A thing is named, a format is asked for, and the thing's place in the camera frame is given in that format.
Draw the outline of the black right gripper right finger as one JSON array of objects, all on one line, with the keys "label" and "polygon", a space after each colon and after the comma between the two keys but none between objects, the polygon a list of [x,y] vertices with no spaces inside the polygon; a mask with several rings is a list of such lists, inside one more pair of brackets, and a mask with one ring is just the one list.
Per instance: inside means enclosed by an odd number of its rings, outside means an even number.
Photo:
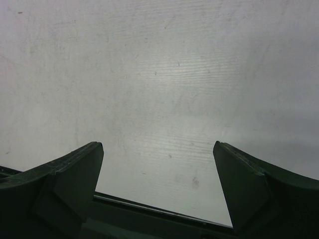
[{"label": "black right gripper right finger", "polygon": [[235,235],[240,239],[317,239],[318,180],[217,141],[213,156]]}]

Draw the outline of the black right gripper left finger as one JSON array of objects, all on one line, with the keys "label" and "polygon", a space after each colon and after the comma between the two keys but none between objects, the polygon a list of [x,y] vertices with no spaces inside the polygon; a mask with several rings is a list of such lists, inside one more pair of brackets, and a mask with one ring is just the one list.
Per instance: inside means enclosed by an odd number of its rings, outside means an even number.
[{"label": "black right gripper left finger", "polygon": [[76,239],[104,157],[100,142],[27,171],[0,168],[2,239]]}]

